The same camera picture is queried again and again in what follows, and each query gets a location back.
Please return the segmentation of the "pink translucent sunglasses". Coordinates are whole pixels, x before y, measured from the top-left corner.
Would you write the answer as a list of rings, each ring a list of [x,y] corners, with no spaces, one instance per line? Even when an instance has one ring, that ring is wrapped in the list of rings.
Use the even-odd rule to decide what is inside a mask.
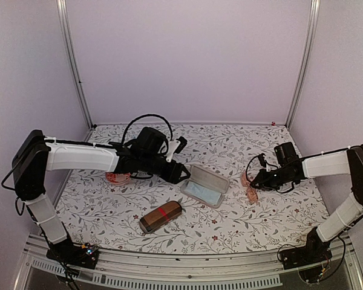
[[[258,202],[258,195],[255,188],[250,185],[250,182],[246,178],[246,172],[243,172],[241,175],[241,184],[246,191],[246,196],[250,202],[250,204],[256,204]]]

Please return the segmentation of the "pink glasses case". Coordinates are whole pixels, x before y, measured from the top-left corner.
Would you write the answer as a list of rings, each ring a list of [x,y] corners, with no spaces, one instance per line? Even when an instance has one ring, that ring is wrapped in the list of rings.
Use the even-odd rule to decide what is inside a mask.
[[[182,186],[180,187],[180,191],[185,194],[186,196],[195,199],[196,201],[201,202],[204,205],[207,205],[211,208],[218,208],[224,199],[224,194],[227,193],[229,189],[230,180],[227,177],[224,177],[223,175],[219,173],[215,173],[207,168],[204,168],[203,166],[199,165],[192,165],[190,167],[190,173],[191,176],[189,179],[187,179]],[[186,193],[186,186],[188,182],[194,182],[196,184],[202,185],[203,187],[206,187],[208,189],[214,190],[216,192],[221,193],[221,199],[220,202],[217,205],[210,205],[205,202],[202,202],[201,200],[189,195]]]

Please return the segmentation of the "small blue cloth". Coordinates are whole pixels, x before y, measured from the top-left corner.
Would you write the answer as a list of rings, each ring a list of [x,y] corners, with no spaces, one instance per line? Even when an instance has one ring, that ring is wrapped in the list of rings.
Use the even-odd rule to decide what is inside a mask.
[[[185,190],[187,194],[210,205],[217,205],[221,199],[221,193],[194,182],[188,182]]]

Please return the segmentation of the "brown plaid glasses case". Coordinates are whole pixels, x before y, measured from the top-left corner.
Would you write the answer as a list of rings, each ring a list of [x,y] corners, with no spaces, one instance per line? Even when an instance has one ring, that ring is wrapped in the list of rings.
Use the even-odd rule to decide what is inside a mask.
[[[139,225],[144,233],[153,233],[173,219],[179,217],[181,213],[181,205],[177,201],[169,201],[144,215],[139,220]]]

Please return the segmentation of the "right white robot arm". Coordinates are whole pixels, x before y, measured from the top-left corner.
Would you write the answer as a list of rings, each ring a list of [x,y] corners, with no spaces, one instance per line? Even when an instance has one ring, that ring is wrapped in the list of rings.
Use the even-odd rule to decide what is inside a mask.
[[[249,181],[251,187],[280,192],[282,186],[289,184],[292,191],[307,179],[320,184],[321,180],[331,176],[350,178],[350,192],[346,199],[307,235],[309,244],[301,249],[303,261],[314,263],[324,254],[323,245],[363,218],[363,144],[305,157],[295,152],[291,142],[276,146],[274,151],[278,161],[276,166],[269,164],[264,154],[257,156],[262,168]]]

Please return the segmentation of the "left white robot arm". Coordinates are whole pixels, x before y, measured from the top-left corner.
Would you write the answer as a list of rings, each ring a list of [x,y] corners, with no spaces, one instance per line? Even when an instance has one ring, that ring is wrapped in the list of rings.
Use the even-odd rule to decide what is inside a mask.
[[[45,233],[54,252],[64,262],[73,262],[78,250],[56,214],[44,187],[45,174],[53,170],[96,170],[116,174],[146,173],[178,184],[190,177],[188,169],[173,159],[186,146],[185,138],[167,138],[144,127],[137,138],[108,144],[58,140],[33,130],[13,158],[8,176],[14,191],[25,203]]]

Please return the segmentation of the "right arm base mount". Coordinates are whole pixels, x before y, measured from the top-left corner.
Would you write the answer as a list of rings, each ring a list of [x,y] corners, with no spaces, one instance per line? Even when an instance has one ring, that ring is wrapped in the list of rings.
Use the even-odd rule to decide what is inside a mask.
[[[332,258],[330,242],[323,242],[313,228],[306,236],[306,244],[300,247],[278,250],[278,260],[284,269],[298,268]]]

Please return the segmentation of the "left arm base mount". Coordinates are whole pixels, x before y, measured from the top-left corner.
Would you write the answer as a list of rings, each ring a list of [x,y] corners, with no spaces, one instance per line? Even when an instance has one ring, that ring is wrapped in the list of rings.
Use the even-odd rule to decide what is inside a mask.
[[[99,258],[99,246],[85,243],[77,245],[71,238],[53,244],[46,239],[48,251],[46,257],[63,265],[79,266],[87,269],[95,269]]]

